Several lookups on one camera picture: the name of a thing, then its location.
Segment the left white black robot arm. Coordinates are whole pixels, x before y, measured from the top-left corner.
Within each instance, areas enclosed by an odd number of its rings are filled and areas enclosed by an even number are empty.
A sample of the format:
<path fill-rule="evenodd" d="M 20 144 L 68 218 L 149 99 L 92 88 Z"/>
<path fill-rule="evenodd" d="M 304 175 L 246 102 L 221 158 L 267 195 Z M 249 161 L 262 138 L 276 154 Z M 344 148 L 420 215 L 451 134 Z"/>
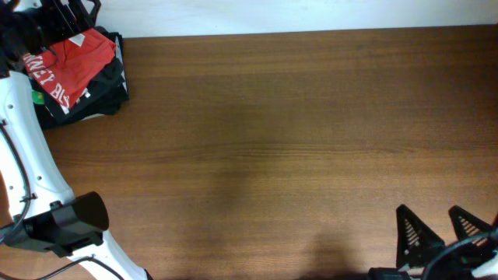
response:
<path fill-rule="evenodd" d="M 95 191 L 75 196 L 59 172 L 32 101 L 27 57 L 49 50 L 94 27 L 101 4 L 42 1 L 18 8 L 1 3 L 1 173 L 12 222 L 1 228 L 8 247 L 52 252 L 82 265 L 96 279 L 149 279 L 109 230 L 109 217 Z"/>

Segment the red orange t-shirt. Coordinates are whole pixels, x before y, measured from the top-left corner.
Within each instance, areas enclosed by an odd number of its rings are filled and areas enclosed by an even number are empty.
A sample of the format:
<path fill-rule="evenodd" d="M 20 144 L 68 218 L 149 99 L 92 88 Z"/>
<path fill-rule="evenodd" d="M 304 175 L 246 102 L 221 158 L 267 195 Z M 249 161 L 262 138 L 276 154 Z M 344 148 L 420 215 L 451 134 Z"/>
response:
<path fill-rule="evenodd" d="M 117 45 L 95 29 L 53 44 L 41 54 L 26 54 L 26 71 L 59 105 L 70 109 L 104 66 Z"/>

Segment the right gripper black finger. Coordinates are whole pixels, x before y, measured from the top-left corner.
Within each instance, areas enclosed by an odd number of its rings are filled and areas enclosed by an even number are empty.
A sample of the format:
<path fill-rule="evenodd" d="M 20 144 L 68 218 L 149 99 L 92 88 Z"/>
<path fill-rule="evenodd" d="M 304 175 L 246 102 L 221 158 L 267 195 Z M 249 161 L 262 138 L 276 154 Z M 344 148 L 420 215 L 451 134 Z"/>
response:
<path fill-rule="evenodd" d="M 448 214 L 451 218 L 457 241 L 466 240 L 480 233 L 487 233 L 492 229 L 489 223 L 482 221 L 460 206 L 455 205 L 451 207 Z"/>
<path fill-rule="evenodd" d="M 423 268 L 446 248 L 445 242 L 408 206 L 396 208 L 396 268 Z"/>

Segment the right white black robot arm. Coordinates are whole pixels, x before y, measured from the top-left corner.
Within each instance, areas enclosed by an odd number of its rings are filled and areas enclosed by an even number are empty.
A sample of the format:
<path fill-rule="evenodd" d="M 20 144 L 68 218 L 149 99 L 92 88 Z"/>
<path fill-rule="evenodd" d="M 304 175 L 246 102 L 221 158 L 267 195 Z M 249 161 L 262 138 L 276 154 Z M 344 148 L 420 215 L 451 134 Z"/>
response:
<path fill-rule="evenodd" d="M 484 222 L 458 205 L 448 215 L 457 237 L 450 245 L 408 206 L 398 206 L 396 267 L 371 268 L 368 279 L 496 279 L 497 222 Z"/>

